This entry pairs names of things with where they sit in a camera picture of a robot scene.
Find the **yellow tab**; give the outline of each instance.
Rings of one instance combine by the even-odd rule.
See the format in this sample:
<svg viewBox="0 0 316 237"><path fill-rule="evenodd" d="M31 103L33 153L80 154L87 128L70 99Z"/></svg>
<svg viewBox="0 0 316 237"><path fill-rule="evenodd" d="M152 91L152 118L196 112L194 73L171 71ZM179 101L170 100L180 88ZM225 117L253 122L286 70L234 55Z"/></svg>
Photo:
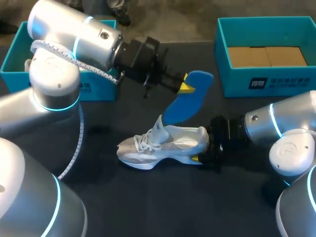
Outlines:
<svg viewBox="0 0 316 237"><path fill-rule="evenodd" d="M188 74L186 73L186 75L184 76L184 81L186 80ZM192 86L189 86L187 84L185 84L184 82L181 84L180 89L178 91L178 94L189 94L195 91L195 88L193 88Z"/></svg>
<svg viewBox="0 0 316 237"><path fill-rule="evenodd" d="M196 161L196 162L199 162L198 156L191 157L191 160L194 160L194 161Z"/></svg>

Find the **screw hole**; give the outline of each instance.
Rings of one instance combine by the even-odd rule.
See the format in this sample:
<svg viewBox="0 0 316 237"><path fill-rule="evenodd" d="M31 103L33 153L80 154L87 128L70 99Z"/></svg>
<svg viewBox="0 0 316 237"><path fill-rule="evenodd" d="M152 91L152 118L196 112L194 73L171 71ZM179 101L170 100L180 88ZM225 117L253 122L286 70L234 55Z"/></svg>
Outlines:
<svg viewBox="0 0 316 237"><path fill-rule="evenodd" d="M109 38L109 34L106 33L106 32L102 32L100 36L101 36L101 38L104 39L104 40L106 40L106 39Z"/></svg>
<svg viewBox="0 0 316 237"><path fill-rule="evenodd" d="M251 116L251 120L252 120L252 121L255 121L255 120L257 120L257 119L258 119L258 116L257 116L257 115Z"/></svg>

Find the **cable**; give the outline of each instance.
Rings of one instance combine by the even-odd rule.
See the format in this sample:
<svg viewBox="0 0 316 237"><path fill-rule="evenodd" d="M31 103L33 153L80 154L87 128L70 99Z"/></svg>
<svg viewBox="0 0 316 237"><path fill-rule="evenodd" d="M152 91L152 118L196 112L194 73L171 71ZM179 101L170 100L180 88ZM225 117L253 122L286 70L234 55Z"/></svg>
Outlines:
<svg viewBox="0 0 316 237"><path fill-rule="evenodd" d="M66 169L61 173L61 175L58 176L58 179L60 179L60 180L63 179L68 174L70 169L73 167L76 159L78 158L80 150L81 150L81 145L82 145L82 142L83 142L84 120L83 120L83 112L82 112L82 108L81 108L80 103L79 103L78 112L79 112L79 118L80 118L80 132L79 132L79 138L78 138L76 151L75 151L75 153L73 155L73 158L71 159L71 161L69 162L68 166L66 167Z"/></svg>
<svg viewBox="0 0 316 237"><path fill-rule="evenodd" d="M38 48L43 48L43 49L47 50L48 52L51 52L51 53L55 54L56 56L59 56L60 58L65 59L66 61L68 61L72 64L75 64L79 68L84 68L87 71L93 72L99 76L102 76L102 77L110 80L114 84L118 83L118 80L115 79L112 75L109 75L98 68L95 68L91 65L85 64L85 63L75 59L73 56L73 53L69 49L67 49L65 46L63 46L59 43L46 42L43 40L35 40L31 45L31 52L33 54L35 54L35 52Z"/></svg>

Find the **cardboard box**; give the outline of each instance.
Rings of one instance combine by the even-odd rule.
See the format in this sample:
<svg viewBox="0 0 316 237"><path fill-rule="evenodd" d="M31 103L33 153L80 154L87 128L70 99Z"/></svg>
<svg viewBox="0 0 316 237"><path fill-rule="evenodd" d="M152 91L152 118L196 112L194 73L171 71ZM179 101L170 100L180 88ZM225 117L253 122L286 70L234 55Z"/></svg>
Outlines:
<svg viewBox="0 0 316 237"><path fill-rule="evenodd" d="M294 96L316 89L311 17L219 18L214 50L225 97Z"/></svg>
<svg viewBox="0 0 316 237"><path fill-rule="evenodd" d="M233 68L307 66L299 47L229 47Z"/></svg>
<svg viewBox="0 0 316 237"><path fill-rule="evenodd" d="M307 66L299 47L266 47L272 67Z"/></svg>
<svg viewBox="0 0 316 237"><path fill-rule="evenodd" d="M115 20L101 21L113 28L116 28ZM27 22L21 23L16 33L11 47L4 59L0 70L6 86L11 93L23 90L29 87L29 73L24 71L24 63L31 59L33 54L30 51L33 40L27 31ZM109 72L117 77L118 72L111 69ZM114 101L117 98L117 86L111 81L88 71L81 71L81 93L80 101Z"/></svg>
<svg viewBox="0 0 316 237"><path fill-rule="evenodd" d="M229 47L228 52L233 68L271 66L264 47Z"/></svg>

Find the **glowing blue ring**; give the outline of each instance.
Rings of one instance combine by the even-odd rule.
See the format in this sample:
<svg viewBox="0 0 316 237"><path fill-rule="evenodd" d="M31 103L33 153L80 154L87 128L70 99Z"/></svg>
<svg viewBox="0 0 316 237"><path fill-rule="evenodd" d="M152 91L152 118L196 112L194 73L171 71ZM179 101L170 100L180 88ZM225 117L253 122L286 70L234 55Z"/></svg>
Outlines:
<svg viewBox="0 0 316 237"><path fill-rule="evenodd" d="M311 190L311 175L312 175L312 171L314 170L314 168L316 167L316 165L310 170L308 177L307 177L307 191L308 191L308 196L310 197L312 206L314 208L314 211L316 212L316 203L315 200L313 198L313 194L312 194L312 190Z"/></svg>
<svg viewBox="0 0 316 237"><path fill-rule="evenodd" d="M49 231L51 230L55 220L56 220L56 217L57 217L57 214L58 214L58 211L59 211L59 207L60 207L60 186L59 186L59 183L58 183L58 180L56 179L56 177L53 175L54 177L54 180L56 182L56 186L57 186L57 203L56 203L56 207L55 207L55 211L54 211L54 214L53 214L53 217L51 218L48 226L46 227L46 230L44 231L44 233L40 236L40 237L46 237L47 234L49 233Z"/></svg>
<svg viewBox="0 0 316 237"><path fill-rule="evenodd" d="M78 96L77 100L70 106L66 107L66 108L63 108L63 109L51 109L51 108L48 108L48 107L45 107L44 105L41 105L39 102L37 102L35 96L34 96L34 99L35 101L44 109L48 110L48 111L53 111L53 112L59 112L59 111L64 111L64 110L68 110L70 109L71 107L73 107L78 101L79 101L79 98L80 98L80 95Z"/></svg>
<svg viewBox="0 0 316 237"><path fill-rule="evenodd" d="M93 19L93 17L92 17L92 16L88 16L88 17L83 21L83 23L84 23L84 24L89 23L89 21L90 21L91 19ZM74 56L75 59L76 59L76 54L77 54L77 48L78 48L79 40L80 40L80 38L77 36L76 39L75 39L74 49L73 49L73 56Z"/></svg>
<svg viewBox="0 0 316 237"><path fill-rule="evenodd" d="M276 121L276 118L275 118L275 114L274 114L274 111L273 111L273 104L270 104L270 115L271 115L271 119L272 119L272 122L273 122L273 125L275 126L275 129L276 129L276 132L278 133L278 135L280 137L282 137L282 134L277 126L277 121Z"/></svg>
<svg viewBox="0 0 316 237"><path fill-rule="evenodd" d="M285 184L287 184L288 186L290 186L290 184L289 184L289 183L287 183L284 179L283 179L283 181L284 181L284 183L285 183Z"/></svg>

